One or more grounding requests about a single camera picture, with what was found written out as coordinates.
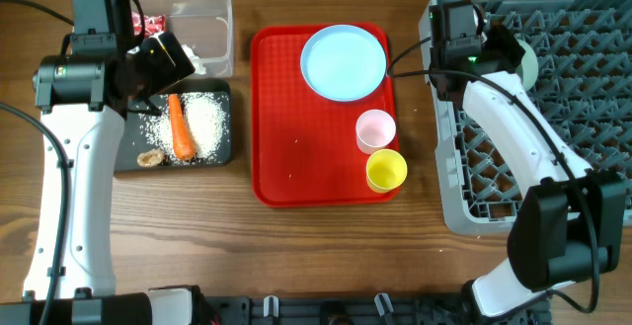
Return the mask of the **orange carrot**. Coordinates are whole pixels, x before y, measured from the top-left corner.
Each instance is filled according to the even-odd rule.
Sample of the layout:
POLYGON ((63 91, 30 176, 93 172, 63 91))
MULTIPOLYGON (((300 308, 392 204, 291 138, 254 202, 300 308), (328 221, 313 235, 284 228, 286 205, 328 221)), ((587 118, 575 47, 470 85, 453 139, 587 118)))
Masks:
POLYGON ((174 153, 180 160, 192 160, 196 156, 196 147, 189 134, 179 96, 170 94, 168 104, 174 153))

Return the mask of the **white rice pile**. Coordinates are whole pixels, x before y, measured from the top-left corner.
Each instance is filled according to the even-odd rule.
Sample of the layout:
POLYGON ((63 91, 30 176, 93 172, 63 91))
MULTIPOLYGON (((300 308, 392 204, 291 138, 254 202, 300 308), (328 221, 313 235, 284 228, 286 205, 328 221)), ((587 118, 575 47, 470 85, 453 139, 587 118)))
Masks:
POLYGON ((229 95, 226 92, 193 92, 178 94, 189 134, 196 147, 196 156, 180 160, 173 150, 168 95, 155 96, 160 116, 141 116, 140 140, 165 154, 165 166, 221 165, 230 159, 229 95))

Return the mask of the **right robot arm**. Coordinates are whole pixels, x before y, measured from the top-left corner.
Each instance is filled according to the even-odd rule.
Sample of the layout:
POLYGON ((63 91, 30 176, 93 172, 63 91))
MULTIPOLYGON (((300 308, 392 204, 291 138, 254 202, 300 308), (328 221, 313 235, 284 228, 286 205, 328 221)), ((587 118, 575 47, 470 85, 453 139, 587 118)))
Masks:
POLYGON ((465 286, 465 313, 489 324, 552 295, 595 311, 600 277, 620 259, 625 182, 594 170, 530 101, 538 61, 527 42, 487 26, 470 1, 433 5, 429 19, 429 75, 439 99, 485 130, 522 194, 508 255, 465 286))

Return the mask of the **white tissue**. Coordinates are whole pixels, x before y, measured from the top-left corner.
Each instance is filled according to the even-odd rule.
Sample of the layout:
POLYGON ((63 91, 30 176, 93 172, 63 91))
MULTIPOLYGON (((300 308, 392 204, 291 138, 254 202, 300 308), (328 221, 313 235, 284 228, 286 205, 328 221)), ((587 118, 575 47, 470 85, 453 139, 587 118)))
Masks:
POLYGON ((189 61, 191 62, 191 64, 194 66, 195 69, 195 74, 196 75, 205 75, 206 74, 206 68, 203 65, 203 63, 201 62, 200 57, 198 57, 193 49, 191 47, 189 47, 186 44, 182 44, 182 49, 184 51, 184 53, 186 54, 187 58, 189 59, 189 61))

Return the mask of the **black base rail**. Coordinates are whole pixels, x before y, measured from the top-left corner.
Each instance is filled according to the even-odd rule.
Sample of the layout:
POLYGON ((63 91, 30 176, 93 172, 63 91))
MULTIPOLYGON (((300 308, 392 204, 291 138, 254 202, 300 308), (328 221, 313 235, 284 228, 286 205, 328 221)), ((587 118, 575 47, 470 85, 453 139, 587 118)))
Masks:
POLYGON ((431 325, 481 324, 457 293, 392 297, 288 299, 269 295, 209 297, 220 324, 236 325, 431 325))

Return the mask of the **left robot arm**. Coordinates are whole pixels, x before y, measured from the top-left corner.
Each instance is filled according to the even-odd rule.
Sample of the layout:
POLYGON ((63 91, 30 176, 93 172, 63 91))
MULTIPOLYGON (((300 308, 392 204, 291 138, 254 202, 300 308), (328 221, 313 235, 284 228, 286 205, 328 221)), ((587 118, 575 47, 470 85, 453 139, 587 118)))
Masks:
POLYGON ((193 72, 175 36, 134 21, 138 0, 71 0, 72 31, 33 82, 44 138, 36 251, 5 324, 196 324, 195 286, 117 294, 111 254, 113 177, 130 99, 148 100, 193 72))

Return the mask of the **green bowl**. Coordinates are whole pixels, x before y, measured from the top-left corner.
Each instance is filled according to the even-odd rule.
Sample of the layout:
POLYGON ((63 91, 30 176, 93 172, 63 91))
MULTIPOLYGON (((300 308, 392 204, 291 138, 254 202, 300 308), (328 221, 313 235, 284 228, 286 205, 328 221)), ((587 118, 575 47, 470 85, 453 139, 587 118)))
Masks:
POLYGON ((517 40, 517 43, 524 50, 517 74, 519 75, 524 92, 532 89, 538 79, 539 63, 533 48, 523 40, 517 40))

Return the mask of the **brown mushroom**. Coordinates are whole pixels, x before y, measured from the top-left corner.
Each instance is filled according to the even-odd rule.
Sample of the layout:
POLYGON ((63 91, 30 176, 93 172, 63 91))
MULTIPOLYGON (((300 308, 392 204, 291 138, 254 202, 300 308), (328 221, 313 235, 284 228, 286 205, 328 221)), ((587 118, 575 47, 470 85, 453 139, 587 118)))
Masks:
POLYGON ((146 152, 142 152, 136 158, 138 166, 143 168, 159 166, 164 162, 164 160, 165 154, 160 149, 152 149, 146 152))

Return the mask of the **yellow cup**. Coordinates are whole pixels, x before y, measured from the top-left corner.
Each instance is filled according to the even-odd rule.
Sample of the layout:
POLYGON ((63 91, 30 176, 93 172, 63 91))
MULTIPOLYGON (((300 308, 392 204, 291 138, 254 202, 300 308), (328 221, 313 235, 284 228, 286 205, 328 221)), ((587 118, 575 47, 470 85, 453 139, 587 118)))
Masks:
POLYGON ((399 188, 408 176, 405 158, 392 149, 372 153, 365 167, 368 186, 376 193, 384 194, 399 188))

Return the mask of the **pink cup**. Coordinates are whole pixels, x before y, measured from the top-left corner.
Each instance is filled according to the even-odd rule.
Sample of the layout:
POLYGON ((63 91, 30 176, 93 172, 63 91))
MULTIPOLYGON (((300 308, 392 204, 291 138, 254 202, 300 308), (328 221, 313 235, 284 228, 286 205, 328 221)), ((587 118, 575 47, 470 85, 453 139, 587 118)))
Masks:
POLYGON ((365 154, 385 148, 396 135, 396 123, 392 116, 382 110, 362 113, 355 124, 358 149, 365 154))

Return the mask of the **black plastic tray bin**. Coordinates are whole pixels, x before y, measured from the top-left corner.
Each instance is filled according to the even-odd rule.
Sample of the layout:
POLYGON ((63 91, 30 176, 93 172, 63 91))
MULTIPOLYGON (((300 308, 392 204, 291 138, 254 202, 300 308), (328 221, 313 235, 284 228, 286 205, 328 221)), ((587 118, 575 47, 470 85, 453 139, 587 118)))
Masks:
POLYGON ((142 171, 137 157, 151 150, 164 153, 160 168, 218 167, 227 164, 232 154, 231 94, 228 83, 221 79, 187 80, 161 95, 149 98, 159 109, 159 116, 149 115, 144 101, 128 104, 127 120, 121 140, 115 171, 142 171), (173 138, 168 98, 179 96, 196 157, 190 161, 178 159, 173 150, 173 138))

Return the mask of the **red serving tray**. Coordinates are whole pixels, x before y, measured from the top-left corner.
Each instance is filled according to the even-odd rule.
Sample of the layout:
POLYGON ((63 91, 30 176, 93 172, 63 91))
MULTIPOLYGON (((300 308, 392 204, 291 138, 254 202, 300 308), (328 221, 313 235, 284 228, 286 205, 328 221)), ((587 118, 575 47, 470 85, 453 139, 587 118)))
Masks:
POLYGON ((266 27, 251 40, 251 177, 258 200, 276 208, 386 203, 366 180, 368 157, 356 145, 356 120, 378 109, 395 113, 392 82, 356 102, 315 93, 300 54, 318 25, 266 27))

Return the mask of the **light blue plate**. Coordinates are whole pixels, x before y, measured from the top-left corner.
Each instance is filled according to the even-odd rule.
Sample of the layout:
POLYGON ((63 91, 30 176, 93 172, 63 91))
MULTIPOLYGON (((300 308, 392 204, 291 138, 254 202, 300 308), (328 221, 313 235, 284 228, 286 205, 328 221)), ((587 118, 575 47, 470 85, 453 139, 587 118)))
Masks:
POLYGON ((386 74, 386 52, 377 37, 354 25, 328 26, 312 35, 300 54, 300 71, 319 96, 334 102, 368 97, 386 74))

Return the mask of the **red foil wrapper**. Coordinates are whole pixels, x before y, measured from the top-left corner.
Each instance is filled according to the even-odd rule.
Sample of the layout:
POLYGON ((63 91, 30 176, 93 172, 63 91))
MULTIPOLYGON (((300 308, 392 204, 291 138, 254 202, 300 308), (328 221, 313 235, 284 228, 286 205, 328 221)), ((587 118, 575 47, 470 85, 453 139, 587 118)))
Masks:
POLYGON ((144 33, 146 38, 153 35, 164 33, 167 31, 167 17, 159 16, 140 16, 139 13, 132 13, 133 31, 136 36, 144 33))

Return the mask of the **grey dishwasher rack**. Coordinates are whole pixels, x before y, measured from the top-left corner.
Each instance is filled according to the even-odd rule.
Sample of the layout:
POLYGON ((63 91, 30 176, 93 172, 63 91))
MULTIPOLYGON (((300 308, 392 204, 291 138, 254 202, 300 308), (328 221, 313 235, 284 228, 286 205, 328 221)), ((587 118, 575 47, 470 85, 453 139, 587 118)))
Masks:
MULTIPOLYGON (((430 0, 432 5, 460 0, 430 0)), ((573 150, 631 181, 631 0, 468 0, 534 50, 531 102, 573 150)), ((434 100, 443 219, 454 233, 511 229, 521 195, 485 131, 434 100)))

